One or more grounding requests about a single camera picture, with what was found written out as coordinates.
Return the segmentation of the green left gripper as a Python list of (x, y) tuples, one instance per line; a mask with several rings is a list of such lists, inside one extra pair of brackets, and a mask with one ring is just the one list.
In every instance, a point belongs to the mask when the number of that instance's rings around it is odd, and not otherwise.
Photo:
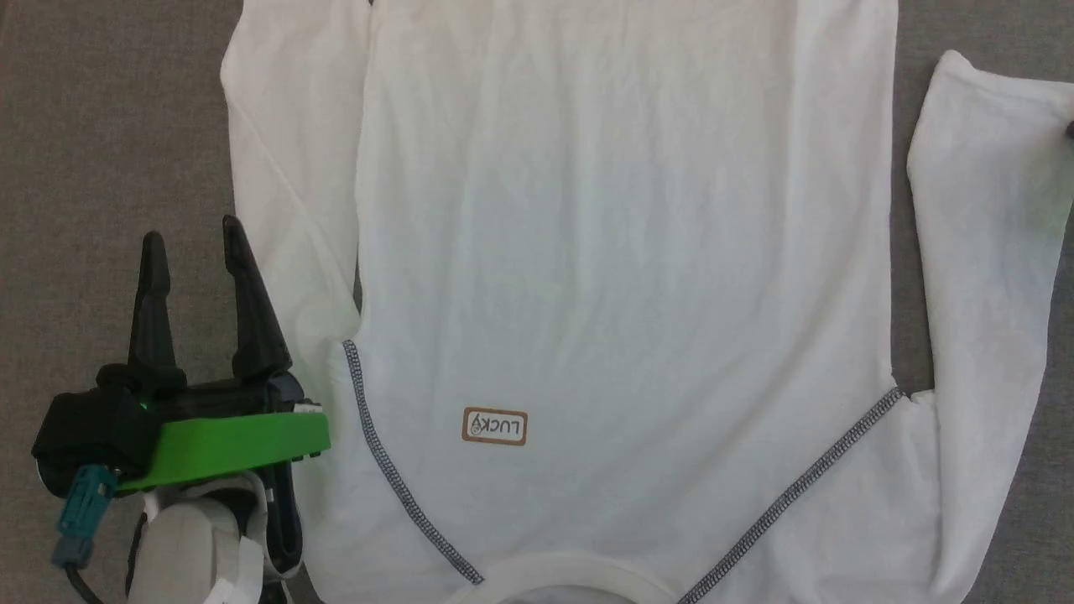
[(149, 470), (120, 478), (121, 494), (276, 466), (331, 447), (326, 414), (289, 371), (284, 330), (238, 217), (226, 215), (222, 233), (237, 305), (234, 377), (189, 385), (169, 321), (164, 238), (143, 238), (127, 366), (104, 366), (96, 376), (97, 385), (127, 388), (161, 421)]

